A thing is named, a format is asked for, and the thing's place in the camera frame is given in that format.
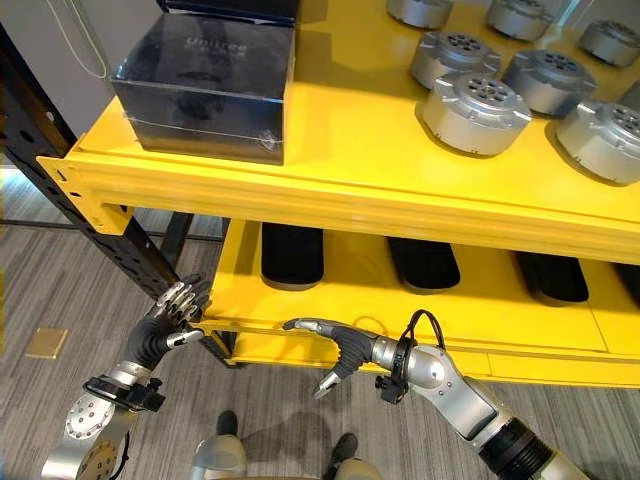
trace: black shoe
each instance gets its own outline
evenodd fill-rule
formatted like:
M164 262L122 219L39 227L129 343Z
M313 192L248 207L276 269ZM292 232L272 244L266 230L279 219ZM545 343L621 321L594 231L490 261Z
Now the black shoe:
M238 435L238 417L233 410L226 410L218 416L216 435Z
M338 473L340 464L349 458L356 456L358 450L358 437L353 433L345 433L336 444L331 453L331 462L327 472L322 476L322 480L334 480Z

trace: silver motor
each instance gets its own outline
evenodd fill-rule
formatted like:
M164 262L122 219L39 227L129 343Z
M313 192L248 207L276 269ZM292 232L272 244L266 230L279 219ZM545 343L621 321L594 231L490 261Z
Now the silver motor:
M580 46L600 60L627 67L640 55L640 35L620 22L596 20L580 37Z
M553 16L536 0L494 0L485 22L518 40L536 40L547 30Z
M557 137L582 169L618 185L640 180L640 113L585 100L558 125Z
M436 78L453 72L478 72L494 76L500 55L479 38L461 32L427 32L413 56L411 73L423 86L433 88Z
M522 50L514 55L502 81L522 95L534 112L568 114L596 88L580 62L553 50Z
M418 28L440 28L451 13L450 0L387 0L393 18Z
M480 155L506 150L531 121L529 107L520 95L477 73L438 78L416 113L447 145Z

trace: unitree logo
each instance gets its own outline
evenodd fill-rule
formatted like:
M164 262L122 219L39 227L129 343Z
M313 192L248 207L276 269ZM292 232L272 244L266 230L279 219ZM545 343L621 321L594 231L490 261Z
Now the unitree logo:
M208 40L206 38L199 37L187 37L185 41L185 48L198 49L203 52L214 50L221 53L228 53L229 55L235 55L237 57L244 57L247 53L246 45L238 45L237 43L230 43L222 40Z

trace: black cable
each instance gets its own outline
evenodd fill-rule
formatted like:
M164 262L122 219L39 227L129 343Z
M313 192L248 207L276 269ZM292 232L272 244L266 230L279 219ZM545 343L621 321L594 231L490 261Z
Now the black cable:
M414 340L414 329L416 327L416 324L418 323L418 320L422 315L426 315L429 321L431 322L431 328L433 328L433 332L436 335L436 340L438 341L438 347L440 347L443 350L446 350L446 347L444 344L444 335L442 334L440 323L438 323L438 319L436 318L436 316L433 313L431 313L429 310L424 310L424 309L416 310L416 312L411 316L411 321L409 322L407 329L404 331L404 333L400 338L403 338L407 335L407 333L410 333L411 340L412 341Z
M120 460L120 466L118 467L118 470L116 470L116 473L114 473L113 475L111 475L111 477L109 477L109 480L116 480L116 478L118 478L122 473L122 470L124 469L124 464L127 463L127 460L129 460L128 453L129 453L130 440L131 440L131 436L129 435L129 432L127 432L126 435L124 436L124 448L122 449L122 460Z

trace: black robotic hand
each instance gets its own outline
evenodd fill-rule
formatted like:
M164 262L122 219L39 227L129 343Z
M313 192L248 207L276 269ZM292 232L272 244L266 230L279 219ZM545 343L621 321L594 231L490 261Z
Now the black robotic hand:
M153 370L169 350L200 340L203 333L188 323L200 319L208 298L209 284L201 274L171 286L129 333L122 360Z
M373 349L380 338L376 333L320 318L296 318L289 320L282 328L309 330L332 339L340 349L338 363L316 387L313 392L315 398L325 396L338 383L355 373L365 362L371 362Z

